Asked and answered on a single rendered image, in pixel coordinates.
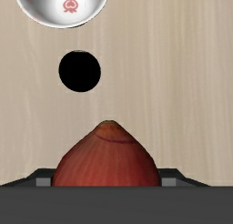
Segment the red onion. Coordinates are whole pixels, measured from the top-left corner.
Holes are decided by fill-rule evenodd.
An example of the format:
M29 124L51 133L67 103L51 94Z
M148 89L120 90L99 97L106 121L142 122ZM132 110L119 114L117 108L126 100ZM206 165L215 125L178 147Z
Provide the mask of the red onion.
M54 187L159 187L154 159L116 121L106 120L61 159Z

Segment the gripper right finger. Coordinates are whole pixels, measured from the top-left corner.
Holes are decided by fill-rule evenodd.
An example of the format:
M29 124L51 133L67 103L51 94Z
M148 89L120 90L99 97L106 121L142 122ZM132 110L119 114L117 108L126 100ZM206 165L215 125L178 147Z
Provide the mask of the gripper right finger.
M186 178L176 168L160 168L158 170L163 187L206 187L207 184Z

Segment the black round disc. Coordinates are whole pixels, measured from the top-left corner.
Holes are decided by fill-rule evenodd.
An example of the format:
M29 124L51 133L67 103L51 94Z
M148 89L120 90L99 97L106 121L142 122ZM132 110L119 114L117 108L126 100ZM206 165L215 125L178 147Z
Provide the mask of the black round disc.
M58 74L68 89L84 93L99 82L101 67L92 54L86 51L71 51L61 59Z

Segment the white bowl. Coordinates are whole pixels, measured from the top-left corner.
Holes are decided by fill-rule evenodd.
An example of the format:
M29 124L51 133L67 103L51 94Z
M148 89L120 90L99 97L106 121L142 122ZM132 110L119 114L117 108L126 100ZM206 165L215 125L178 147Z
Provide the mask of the white bowl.
M57 29L81 26L97 16L107 0L16 0L22 11L40 25Z

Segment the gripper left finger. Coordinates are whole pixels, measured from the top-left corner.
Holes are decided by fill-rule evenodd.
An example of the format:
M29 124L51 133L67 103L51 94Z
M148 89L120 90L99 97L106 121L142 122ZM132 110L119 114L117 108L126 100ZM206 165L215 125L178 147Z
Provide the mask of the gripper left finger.
M54 168L38 168L28 177L8 182L4 187L51 187L55 171Z

